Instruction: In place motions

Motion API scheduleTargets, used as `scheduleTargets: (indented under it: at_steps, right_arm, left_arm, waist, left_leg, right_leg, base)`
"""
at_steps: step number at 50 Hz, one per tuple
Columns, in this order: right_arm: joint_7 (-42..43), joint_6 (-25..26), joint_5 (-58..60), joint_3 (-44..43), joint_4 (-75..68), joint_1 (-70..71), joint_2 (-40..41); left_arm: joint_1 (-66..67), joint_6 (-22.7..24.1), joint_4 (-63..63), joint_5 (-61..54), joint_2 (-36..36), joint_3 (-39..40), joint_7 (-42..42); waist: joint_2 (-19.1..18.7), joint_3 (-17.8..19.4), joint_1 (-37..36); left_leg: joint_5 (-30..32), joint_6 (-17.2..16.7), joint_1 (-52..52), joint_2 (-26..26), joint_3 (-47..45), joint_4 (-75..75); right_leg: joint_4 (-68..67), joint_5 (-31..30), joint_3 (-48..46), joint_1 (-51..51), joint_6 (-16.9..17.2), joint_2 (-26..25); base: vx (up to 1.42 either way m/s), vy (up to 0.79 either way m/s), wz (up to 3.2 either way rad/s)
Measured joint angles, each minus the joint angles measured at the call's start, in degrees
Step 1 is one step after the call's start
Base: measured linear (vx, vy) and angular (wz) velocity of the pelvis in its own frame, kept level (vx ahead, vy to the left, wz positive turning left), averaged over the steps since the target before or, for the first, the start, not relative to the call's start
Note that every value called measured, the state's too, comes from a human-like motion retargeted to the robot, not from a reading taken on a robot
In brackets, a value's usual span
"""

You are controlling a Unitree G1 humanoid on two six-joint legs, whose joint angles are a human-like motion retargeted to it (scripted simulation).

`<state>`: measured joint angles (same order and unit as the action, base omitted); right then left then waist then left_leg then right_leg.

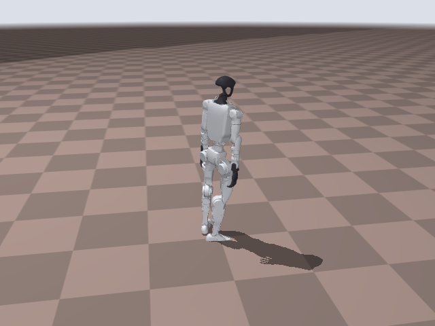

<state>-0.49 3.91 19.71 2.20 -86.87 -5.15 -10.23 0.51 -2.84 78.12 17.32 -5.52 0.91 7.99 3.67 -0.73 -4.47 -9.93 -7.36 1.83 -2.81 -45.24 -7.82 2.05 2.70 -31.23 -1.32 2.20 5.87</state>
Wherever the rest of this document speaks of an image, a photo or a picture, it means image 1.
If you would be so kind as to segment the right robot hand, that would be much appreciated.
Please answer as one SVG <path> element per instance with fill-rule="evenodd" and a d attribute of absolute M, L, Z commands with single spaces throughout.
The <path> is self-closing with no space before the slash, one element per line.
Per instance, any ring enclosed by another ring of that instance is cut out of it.
<path fill-rule="evenodd" d="M 232 174 L 232 182 L 231 182 L 231 184 L 228 185 L 227 187 L 233 187 L 233 186 L 235 186 L 236 183 L 237 183 L 239 168 L 236 169 L 236 167 L 237 167 L 237 165 L 236 165 L 235 163 L 233 163 L 233 164 L 232 164 L 232 168 L 231 168 L 231 171 L 233 171 L 233 174 Z"/>

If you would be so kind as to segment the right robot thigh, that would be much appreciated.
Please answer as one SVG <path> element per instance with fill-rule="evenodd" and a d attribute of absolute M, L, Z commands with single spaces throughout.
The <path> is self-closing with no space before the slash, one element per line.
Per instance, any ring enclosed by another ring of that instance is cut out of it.
<path fill-rule="evenodd" d="M 231 171 L 230 164 L 231 162 L 229 162 L 226 158 L 220 158 L 218 161 L 217 169 L 219 173 L 222 175 L 220 178 L 220 189 L 222 193 L 220 196 L 214 196 L 212 198 L 211 201 L 212 206 L 215 200 L 222 200 L 225 205 L 232 193 L 233 187 L 227 187 L 232 182 L 233 171 Z"/>

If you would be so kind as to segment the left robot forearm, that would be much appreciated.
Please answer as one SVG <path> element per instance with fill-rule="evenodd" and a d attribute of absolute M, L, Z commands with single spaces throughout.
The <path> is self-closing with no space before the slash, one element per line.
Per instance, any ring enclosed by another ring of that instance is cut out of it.
<path fill-rule="evenodd" d="M 201 145 L 203 146 L 203 150 L 208 149 L 209 137 L 207 131 L 201 128 Z"/>

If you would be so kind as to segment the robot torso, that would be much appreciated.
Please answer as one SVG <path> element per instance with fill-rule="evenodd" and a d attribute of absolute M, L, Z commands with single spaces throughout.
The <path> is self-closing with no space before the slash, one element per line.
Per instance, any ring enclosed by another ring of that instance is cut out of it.
<path fill-rule="evenodd" d="M 220 158 L 226 158 L 226 151 L 223 148 L 231 137 L 229 108 L 235 107 L 231 102 L 228 103 L 228 100 L 225 105 L 214 103 L 217 99 L 210 100 L 207 108 L 207 133 L 209 139 L 215 142 L 212 147 L 208 147 L 206 156 L 208 161 L 216 166 Z"/>

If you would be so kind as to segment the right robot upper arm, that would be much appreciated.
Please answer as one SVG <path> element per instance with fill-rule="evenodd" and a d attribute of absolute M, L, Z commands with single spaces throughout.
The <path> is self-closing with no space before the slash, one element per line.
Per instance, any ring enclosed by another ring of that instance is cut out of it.
<path fill-rule="evenodd" d="M 243 117 L 243 113 L 240 109 L 237 109 L 235 107 L 230 107 L 229 108 L 229 117 L 231 119 L 230 142 L 232 144 L 235 144 L 237 137 L 241 137 L 241 136 L 239 136 L 239 131 L 241 128 L 240 124 L 241 124 L 241 119 Z"/>

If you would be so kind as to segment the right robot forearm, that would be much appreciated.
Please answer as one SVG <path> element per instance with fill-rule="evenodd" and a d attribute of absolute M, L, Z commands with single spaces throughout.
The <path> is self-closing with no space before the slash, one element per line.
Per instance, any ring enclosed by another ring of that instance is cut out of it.
<path fill-rule="evenodd" d="M 237 137 L 235 145 L 231 146 L 231 150 L 232 150 L 231 164 L 230 164 L 231 168 L 232 168 L 233 163 L 235 163 L 237 165 L 236 169 L 240 166 L 240 164 L 239 164 L 239 157 L 240 157 L 239 150 L 241 150 L 241 141 L 242 141 L 242 138 Z"/>

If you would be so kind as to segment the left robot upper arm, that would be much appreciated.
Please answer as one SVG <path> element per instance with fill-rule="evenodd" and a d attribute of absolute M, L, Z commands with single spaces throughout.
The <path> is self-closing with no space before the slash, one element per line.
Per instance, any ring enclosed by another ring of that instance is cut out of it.
<path fill-rule="evenodd" d="M 201 128 L 205 131 L 207 131 L 207 108 L 210 100 L 212 99 L 203 101 L 203 114 L 202 114 Z"/>

